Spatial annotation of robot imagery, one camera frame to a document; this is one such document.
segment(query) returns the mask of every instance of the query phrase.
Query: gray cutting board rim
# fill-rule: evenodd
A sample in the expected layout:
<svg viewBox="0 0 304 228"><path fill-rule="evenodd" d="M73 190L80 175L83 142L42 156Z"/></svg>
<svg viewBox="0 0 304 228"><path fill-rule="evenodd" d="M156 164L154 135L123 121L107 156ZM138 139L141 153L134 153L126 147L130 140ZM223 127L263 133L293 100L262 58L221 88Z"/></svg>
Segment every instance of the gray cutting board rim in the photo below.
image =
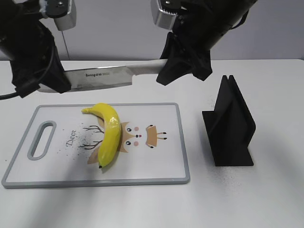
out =
<svg viewBox="0 0 304 228"><path fill-rule="evenodd" d="M15 159L24 143L25 138L35 120L35 117L40 108L43 107L90 107L94 104L54 104L54 105L40 105L38 106L25 130L24 135L13 155L13 158L3 176L1 181L2 185L7 189L15 188L64 188L64 187L92 187L92 186L121 186L121 185L158 185L158 184L185 184L190 181L190 172L187 160L187 154L185 149L181 115L179 107L176 103L126 103L126 104L110 104L112 106L140 106L140 105L174 105L176 108L176 117L178 121L178 128L180 131L180 143L184 162L185 177L178 178L149 178L149 179L113 179L113 180L73 180L73 181L34 181L34 182L7 182L7 177L11 171Z"/></svg>

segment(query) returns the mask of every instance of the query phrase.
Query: cutting board handle hole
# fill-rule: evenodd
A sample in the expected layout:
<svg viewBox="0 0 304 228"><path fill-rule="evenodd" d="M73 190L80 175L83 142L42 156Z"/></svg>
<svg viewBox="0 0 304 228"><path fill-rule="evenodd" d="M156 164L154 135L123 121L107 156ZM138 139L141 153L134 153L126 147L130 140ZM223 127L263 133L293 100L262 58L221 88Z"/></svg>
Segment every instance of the cutting board handle hole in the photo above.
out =
<svg viewBox="0 0 304 228"><path fill-rule="evenodd" d="M56 123L54 121L45 121L39 126L28 150L28 159L36 161L47 154L55 128Z"/></svg>

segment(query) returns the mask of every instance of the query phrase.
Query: banana tip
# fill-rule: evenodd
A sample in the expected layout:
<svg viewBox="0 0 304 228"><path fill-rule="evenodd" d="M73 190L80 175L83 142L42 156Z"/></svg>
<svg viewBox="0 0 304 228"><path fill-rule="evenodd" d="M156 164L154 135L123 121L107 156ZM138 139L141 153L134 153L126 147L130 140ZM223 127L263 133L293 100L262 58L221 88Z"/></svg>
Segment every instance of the banana tip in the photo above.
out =
<svg viewBox="0 0 304 228"><path fill-rule="evenodd" d="M82 113L90 113L91 108L84 108L81 110Z"/></svg>

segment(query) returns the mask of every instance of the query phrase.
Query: white wall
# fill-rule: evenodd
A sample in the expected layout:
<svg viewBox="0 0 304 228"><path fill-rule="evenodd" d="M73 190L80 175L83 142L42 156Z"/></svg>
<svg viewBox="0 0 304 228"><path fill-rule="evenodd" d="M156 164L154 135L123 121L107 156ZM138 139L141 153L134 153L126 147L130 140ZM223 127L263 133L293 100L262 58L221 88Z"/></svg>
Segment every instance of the white wall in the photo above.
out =
<svg viewBox="0 0 304 228"><path fill-rule="evenodd" d="M150 0L76 0L77 26L65 31L72 60L159 58L167 31L153 24ZM304 1L259 0L246 23L213 48L213 59L304 58ZM62 58L61 32L51 19Z"/></svg>

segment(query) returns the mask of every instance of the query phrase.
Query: white cutting board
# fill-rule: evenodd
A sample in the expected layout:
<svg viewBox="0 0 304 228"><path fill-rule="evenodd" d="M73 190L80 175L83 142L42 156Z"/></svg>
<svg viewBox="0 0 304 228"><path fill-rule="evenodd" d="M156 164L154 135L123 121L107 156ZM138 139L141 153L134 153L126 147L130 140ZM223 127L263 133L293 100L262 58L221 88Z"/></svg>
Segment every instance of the white cutting board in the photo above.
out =
<svg viewBox="0 0 304 228"><path fill-rule="evenodd" d="M123 142L114 162L102 169L91 157L104 137L100 132L103 131L102 122L94 115L81 113L81 109L91 106L37 107L2 185L6 188L49 188L189 181L177 104L112 104L123 123ZM35 150L33 141L38 142L35 137L43 123L52 125L49 128L53 134L41 139Z"/></svg>

